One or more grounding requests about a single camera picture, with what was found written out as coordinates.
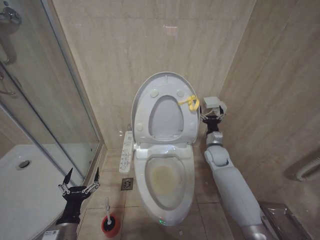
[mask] toilet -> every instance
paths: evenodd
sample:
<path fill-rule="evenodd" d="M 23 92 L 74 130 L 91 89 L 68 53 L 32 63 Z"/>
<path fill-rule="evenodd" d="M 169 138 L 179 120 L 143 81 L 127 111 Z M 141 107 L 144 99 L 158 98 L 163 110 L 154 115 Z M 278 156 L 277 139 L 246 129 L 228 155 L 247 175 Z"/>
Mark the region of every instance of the toilet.
<path fill-rule="evenodd" d="M 146 211 L 164 226 L 182 222 L 193 202 L 192 143 L 200 116 L 196 99 L 186 79 L 160 72 L 142 84 L 133 101 L 135 180 Z"/>

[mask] floor drain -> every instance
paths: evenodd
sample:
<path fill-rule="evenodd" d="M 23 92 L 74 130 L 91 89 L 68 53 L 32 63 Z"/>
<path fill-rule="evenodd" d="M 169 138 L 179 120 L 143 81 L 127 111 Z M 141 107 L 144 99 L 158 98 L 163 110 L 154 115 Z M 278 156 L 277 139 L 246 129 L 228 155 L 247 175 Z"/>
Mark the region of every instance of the floor drain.
<path fill-rule="evenodd" d="M 121 191 L 123 190 L 132 190 L 134 187 L 134 178 L 122 178 Z"/>
<path fill-rule="evenodd" d="M 24 168 L 28 167 L 30 165 L 30 163 L 31 163 L 30 160 L 25 160 L 19 164 L 19 168 L 24 169 Z"/>

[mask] grab bar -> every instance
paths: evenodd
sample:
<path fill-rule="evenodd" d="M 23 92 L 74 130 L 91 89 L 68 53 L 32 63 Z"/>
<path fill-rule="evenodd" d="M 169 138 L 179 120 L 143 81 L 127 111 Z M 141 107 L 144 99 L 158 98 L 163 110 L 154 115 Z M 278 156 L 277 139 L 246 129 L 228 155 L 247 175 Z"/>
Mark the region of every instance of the grab bar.
<path fill-rule="evenodd" d="M 0 80 L 3 80 L 5 78 L 5 75 L 0 71 Z M 0 90 L 0 94 L 5 94 L 5 95 L 13 95 L 16 94 L 15 91 L 2 91 Z"/>

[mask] green indicator light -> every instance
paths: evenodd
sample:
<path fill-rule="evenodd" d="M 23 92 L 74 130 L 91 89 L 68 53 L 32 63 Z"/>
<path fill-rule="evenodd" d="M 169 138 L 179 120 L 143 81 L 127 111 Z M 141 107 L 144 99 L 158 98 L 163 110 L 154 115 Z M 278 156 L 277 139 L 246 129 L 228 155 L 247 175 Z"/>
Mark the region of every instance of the green indicator light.
<path fill-rule="evenodd" d="M 161 220 L 161 219 L 159 219 L 159 223 L 162 224 L 162 225 L 166 225 L 166 222 Z"/>

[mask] sticker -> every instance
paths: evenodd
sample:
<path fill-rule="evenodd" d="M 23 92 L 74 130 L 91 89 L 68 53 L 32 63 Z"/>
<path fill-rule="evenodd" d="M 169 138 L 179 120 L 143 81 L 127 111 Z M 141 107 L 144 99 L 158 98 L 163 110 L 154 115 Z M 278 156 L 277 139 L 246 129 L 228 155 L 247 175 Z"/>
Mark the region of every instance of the sticker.
<path fill-rule="evenodd" d="M 42 240 L 58 239 L 59 230 L 45 231 Z"/>

